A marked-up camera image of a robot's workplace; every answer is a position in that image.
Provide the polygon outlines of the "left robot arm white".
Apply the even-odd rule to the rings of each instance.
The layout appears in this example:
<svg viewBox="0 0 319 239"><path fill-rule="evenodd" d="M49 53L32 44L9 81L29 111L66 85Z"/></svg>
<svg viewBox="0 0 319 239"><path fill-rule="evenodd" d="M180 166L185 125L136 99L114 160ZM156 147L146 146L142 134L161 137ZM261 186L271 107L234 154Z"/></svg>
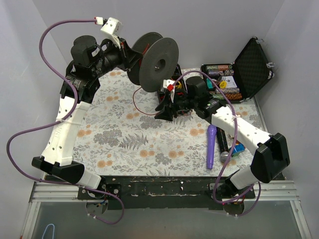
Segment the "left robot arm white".
<svg viewBox="0 0 319 239"><path fill-rule="evenodd" d="M31 165L70 184L88 187L93 198L101 199L106 193L101 176L73 160L73 147L81 122L100 87L99 78L116 67L123 71L133 68L143 54L131 49L123 38L116 46L109 39L97 44L93 36L84 35L74 40L71 55L67 81L60 91L57 125L45 150L33 158Z"/></svg>

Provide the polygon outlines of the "grey perforated cable spool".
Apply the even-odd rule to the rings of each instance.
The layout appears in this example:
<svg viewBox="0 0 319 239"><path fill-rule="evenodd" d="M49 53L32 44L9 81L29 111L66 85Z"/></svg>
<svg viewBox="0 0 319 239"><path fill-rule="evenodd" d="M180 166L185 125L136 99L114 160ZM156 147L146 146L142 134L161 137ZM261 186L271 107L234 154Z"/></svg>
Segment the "grey perforated cable spool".
<svg viewBox="0 0 319 239"><path fill-rule="evenodd" d="M177 42L157 32L149 32L141 36L132 49L143 57L127 73L129 80L149 93L160 90L163 80L170 79L177 66Z"/></svg>

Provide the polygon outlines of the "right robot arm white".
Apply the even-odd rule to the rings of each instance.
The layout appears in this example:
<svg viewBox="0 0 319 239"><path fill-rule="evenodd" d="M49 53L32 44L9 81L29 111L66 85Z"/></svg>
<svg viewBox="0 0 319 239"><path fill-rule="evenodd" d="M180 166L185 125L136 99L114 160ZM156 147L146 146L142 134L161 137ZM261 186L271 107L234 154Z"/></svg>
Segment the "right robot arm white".
<svg viewBox="0 0 319 239"><path fill-rule="evenodd" d="M209 93L200 77L188 78L185 89L178 89L176 83L163 80L164 97L156 108L156 119L171 121L182 108L195 110L200 118L233 134L253 155L251 165L231 174L218 188L219 192L237 198L245 187L257 182L269 183L289 166L287 141L282 134L271 135L234 115L230 106Z"/></svg>

